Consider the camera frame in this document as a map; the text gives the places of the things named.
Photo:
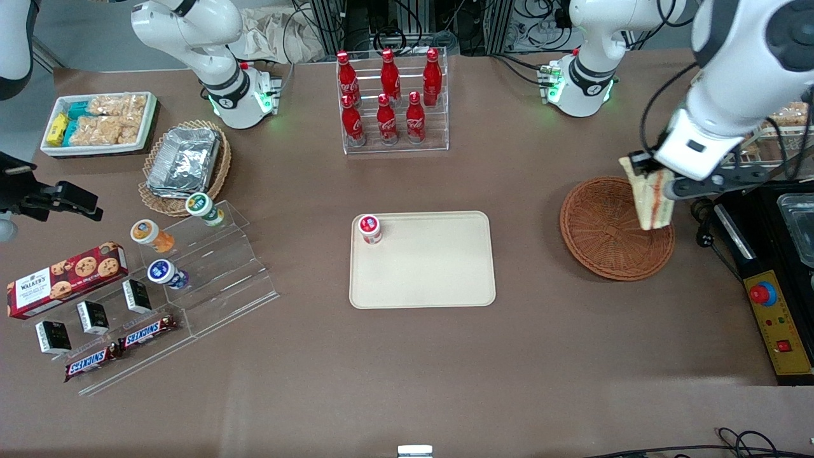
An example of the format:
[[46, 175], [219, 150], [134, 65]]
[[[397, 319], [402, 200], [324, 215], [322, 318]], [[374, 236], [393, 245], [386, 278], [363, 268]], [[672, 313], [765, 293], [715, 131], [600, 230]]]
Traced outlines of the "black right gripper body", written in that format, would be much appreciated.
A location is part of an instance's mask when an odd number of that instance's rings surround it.
[[46, 221], [46, 209], [39, 208], [44, 183], [35, 179], [31, 171], [19, 174], [1, 172], [1, 214], [27, 216]]

